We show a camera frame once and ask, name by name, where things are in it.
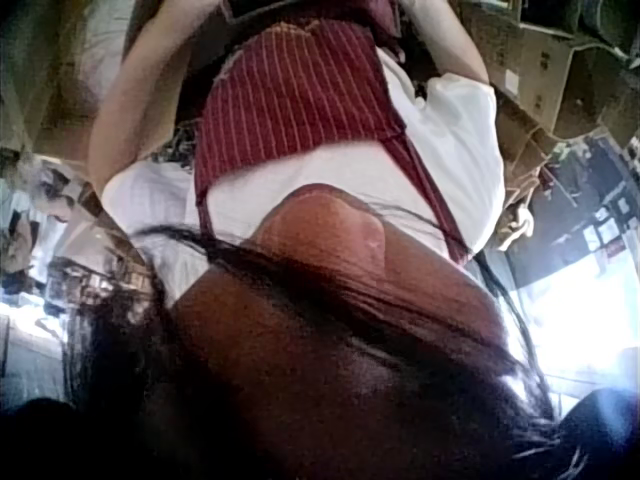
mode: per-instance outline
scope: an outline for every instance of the white shirt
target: white shirt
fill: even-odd
[[[425,102],[415,97],[408,76],[388,55],[378,50],[378,56],[407,135],[442,192],[464,241],[477,252],[495,227],[505,195],[493,89],[446,74],[429,81]],[[438,229],[393,210],[400,207],[436,222],[413,184],[384,147],[373,141],[323,145],[225,176],[207,194],[216,235],[241,242],[287,195],[314,183],[329,184],[359,198],[448,257]],[[199,223],[193,178],[175,164],[133,164],[107,184],[102,203],[130,235],[150,226],[197,227]],[[169,300],[177,300],[207,269],[203,257],[169,240],[134,236],[132,241],[151,256]]]

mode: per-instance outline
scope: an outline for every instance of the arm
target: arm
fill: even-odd
[[[145,113],[164,67],[219,0],[165,0],[129,52],[96,118],[89,142],[89,178],[98,195],[137,160]]]
[[[401,0],[440,73],[489,84],[484,61],[447,0]]]

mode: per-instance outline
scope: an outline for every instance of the person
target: person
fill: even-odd
[[[72,406],[27,405],[20,438],[44,418],[83,475],[585,471],[522,319],[513,309],[516,359],[497,302],[461,268],[504,198],[487,71],[445,0],[403,6],[442,74],[426,102],[377,46],[393,38],[389,3],[305,2],[229,57],[191,177],[137,161],[137,146],[163,67],[220,2],[164,2],[102,106],[89,163],[155,294],[142,318],[119,289],[78,316]]]

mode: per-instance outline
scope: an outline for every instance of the shirt sleeve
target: shirt sleeve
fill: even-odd
[[[493,233],[504,203],[503,162],[493,88],[445,74],[415,98],[404,72],[383,61],[392,102],[407,135],[447,202],[467,246],[477,252]]]
[[[133,245],[150,257],[170,304],[206,271],[207,262],[172,240],[136,233],[148,227],[188,224],[192,187],[193,177],[177,165],[143,161],[113,177],[102,194],[105,211]]]

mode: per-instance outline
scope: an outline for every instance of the vertical pinstripe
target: vertical pinstripe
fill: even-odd
[[[326,18],[306,26],[280,23],[247,42],[240,57],[214,84],[198,136],[195,187],[203,229],[213,232],[206,195],[222,176],[323,144],[372,140],[385,147],[440,226],[462,238],[404,133],[367,28]],[[445,240],[452,259],[463,261],[456,241]]]

